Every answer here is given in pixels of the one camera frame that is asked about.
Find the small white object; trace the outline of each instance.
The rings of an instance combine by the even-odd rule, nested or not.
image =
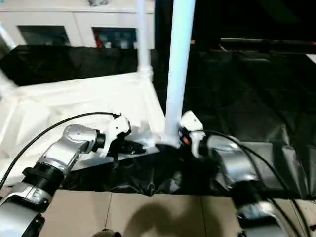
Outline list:
[[[203,130],[203,124],[191,110],[182,115],[180,126],[185,127],[188,131]]]
[[[126,40],[122,40],[120,42],[120,48],[121,49],[128,49],[128,42]]]
[[[112,47],[112,43],[111,42],[107,42],[106,44],[105,44],[105,48],[111,48]]]
[[[109,152],[111,143],[117,139],[118,135],[121,133],[127,133],[130,130],[130,125],[127,118],[123,115],[116,118],[109,123],[105,133],[105,143],[103,148],[99,148],[97,153],[100,154],[100,157],[104,158]]]
[[[203,132],[203,124],[198,120],[196,115],[190,110],[184,113],[181,118],[180,126],[186,128],[188,131],[192,131],[190,133],[190,138],[192,141],[191,144],[191,152],[193,156],[199,158],[199,143],[205,137],[205,133]]]

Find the glass cabinet door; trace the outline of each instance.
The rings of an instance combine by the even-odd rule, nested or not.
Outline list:
[[[0,21],[16,45],[83,46],[72,12],[8,11]]]
[[[17,26],[28,45],[70,46],[63,26]]]
[[[92,27],[98,48],[137,48],[136,29]]]

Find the white cabinet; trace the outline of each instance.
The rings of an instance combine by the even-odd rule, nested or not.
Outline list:
[[[58,44],[59,37],[63,45],[82,46],[72,12],[8,11],[0,12],[0,21],[16,44]]]
[[[16,44],[133,48],[136,0],[109,0],[91,7],[88,0],[6,0],[0,22]],[[146,0],[148,45],[155,45],[155,0]]]

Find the tile floor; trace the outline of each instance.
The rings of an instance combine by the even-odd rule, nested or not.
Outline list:
[[[290,202],[277,202],[302,230]],[[316,205],[299,204],[308,223],[316,224]],[[233,203],[225,197],[58,190],[44,216],[40,237],[91,237],[104,227],[123,237],[236,237],[240,231]]]

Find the white pole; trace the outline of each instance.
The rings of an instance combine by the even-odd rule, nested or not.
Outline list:
[[[9,33],[5,30],[3,24],[0,21],[0,35],[5,42],[5,44],[8,46],[8,48],[11,50],[14,50],[16,48],[16,44],[14,43],[13,39],[9,35]]]
[[[177,135],[186,84],[195,0],[174,0],[165,134]]]
[[[147,41],[147,22],[146,22],[146,0],[137,0],[137,49],[138,49],[138,71],[151,72],[150,52]]]

